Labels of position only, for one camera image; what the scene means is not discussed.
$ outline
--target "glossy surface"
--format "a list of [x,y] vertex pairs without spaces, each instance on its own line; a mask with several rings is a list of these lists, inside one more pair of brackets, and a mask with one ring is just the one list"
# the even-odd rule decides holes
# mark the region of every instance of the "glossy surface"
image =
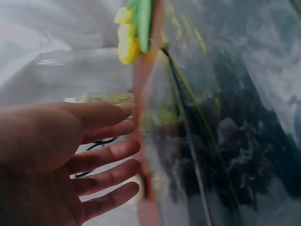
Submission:
[[[280,0],[166,3],[165,32],[194,144],[187,150],[198,164],[181,173],[188,220],[164,225],[300,225],[296,12]],[[172,208],[162,218],[174,218]]]

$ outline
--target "green plastic piece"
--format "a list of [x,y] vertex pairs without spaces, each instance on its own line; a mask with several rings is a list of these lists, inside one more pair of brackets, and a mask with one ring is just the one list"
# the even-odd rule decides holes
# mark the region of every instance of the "green plastic piece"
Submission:
[[152,1],[140,0],[138,5],[138,38],[140,50],[143,53],[149,51],[151,31]]

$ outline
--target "black cable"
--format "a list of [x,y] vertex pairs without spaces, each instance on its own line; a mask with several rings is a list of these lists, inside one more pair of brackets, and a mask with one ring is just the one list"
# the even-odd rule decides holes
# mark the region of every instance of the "black cable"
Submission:
[[[96,147],[98,147],[98,146],[100,146],[100,145],[101,145],[102,147],[104,147],[106,144],[112,143],[112,142],[115,141],[117,138],[118,138],[118,137],[114,137],[114,138],[112,138],[111,140],[106,140],[106,141],[102,141],[102,140],[95,141],[94,144],[93,144],[91,147],[89,147],[86,151],[90,151],[90,150],[92,150],[93,148],[96,148]],[[84,173],[81,173],[81,174],[75,174],[75,178],[82,178],[82,177],[88,175],[88,174],[91,173],[91,172],[93,172],[93,170],[92,170],[92,171],[88,171],[88,172],[84,172]]]

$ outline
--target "plastic wrap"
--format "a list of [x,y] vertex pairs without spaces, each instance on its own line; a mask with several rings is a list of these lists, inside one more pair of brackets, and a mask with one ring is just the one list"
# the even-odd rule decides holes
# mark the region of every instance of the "plastic wrap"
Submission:
[[301,26],[291,3],[166,3],[168,49],[204,186],[198,202],[209,211],[204,225],[300,224]]
[[0,89],[1,106],[81,99],[86,93],[131,92],[133,67],[122,65],[116,48],[40,54]]
[[[93,88],[91,79],[80,79],[76,70],[73,72],[75,78],[70,75],[68,77],[71,84],[64,80],[54,85],[54,78],[49,77],[47,77],[48,84],[42,84],[40,82],[42,78],[35,70],[37,58],[45,61],[55,60],[58,64],[66,64],[65,66],[69,67],[67,69],[63,65],[52,65],[53,69],[49,69],[51,65],[49,62],[49,67],[44,68],[55,77],[55,70],[60,76],[63,73],[70,73],[73,60],[83,63],[85,57],[89,58],[90,54],[95,53],[95,49],[116,47],[118,26],[114,24],[113,19],[117,10],[126,5],[126,0],[1,0],[0,2],[1,106],[59,101],[83,93],[84,91],[77,91],[82,88],[71,87],[71,84],[75,83],[82,82],[81,87],[86,87],[87,91],[89,90],[87,85],[91,85],[91,89],[96,89],[95,86]],[[89,63],[90,61],[93,61],[91,57],[86,59],[86,64],[93,64]],[[84,65],[80,70],[82,70],[80,74],[83,74],[89,69]]]

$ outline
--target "palm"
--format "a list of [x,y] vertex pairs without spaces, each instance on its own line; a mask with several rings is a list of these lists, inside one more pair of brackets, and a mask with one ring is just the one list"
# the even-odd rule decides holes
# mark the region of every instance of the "palm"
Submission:
[[[7,137],[13,137],[0,138],[0,145],[13,147],[4,149],[5,158],[0,155],[6,169],[1,177],[5,186],[0,191],[6,225],[79,226],[132,198],[138,191],[134,183],[87,202],[79,199],[137,174],[136,160],[93,176],[70,179],[74,173],[96,169],[139,150],[136,141],[128,140],[74,155],[80,144],[133,131],[133,124],[123,121],[128,115],[120,107],[103,103],[55,104],[0,112],[0,132],[6,128]],[[24,127],[28,134],[16,132]],[[16,146],[16,140],[25,145]]]

